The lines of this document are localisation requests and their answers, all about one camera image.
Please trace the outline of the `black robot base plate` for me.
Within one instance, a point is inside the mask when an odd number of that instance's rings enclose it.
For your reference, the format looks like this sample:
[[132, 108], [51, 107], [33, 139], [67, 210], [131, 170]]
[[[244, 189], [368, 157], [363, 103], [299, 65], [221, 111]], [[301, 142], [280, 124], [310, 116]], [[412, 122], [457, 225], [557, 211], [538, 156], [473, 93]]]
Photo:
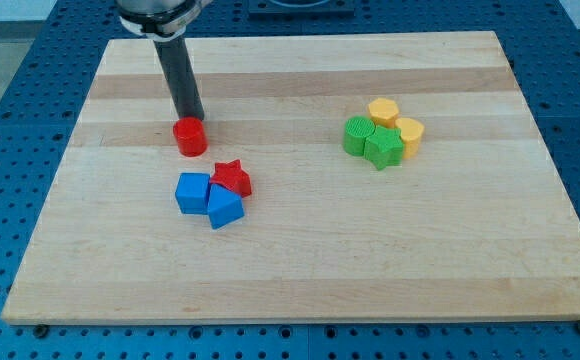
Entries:
[[355, 0], [247, 0], [250, 18], [264, 16], [353, 15]]

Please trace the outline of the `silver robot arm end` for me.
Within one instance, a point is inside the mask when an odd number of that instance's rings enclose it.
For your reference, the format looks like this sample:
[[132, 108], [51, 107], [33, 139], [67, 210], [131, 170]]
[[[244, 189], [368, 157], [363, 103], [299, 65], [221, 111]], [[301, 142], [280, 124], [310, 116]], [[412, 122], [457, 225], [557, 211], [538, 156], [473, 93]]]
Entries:
[[213, 0], [115, 0], [122, 26], [134, 35], [167, 42], [187, 27]]

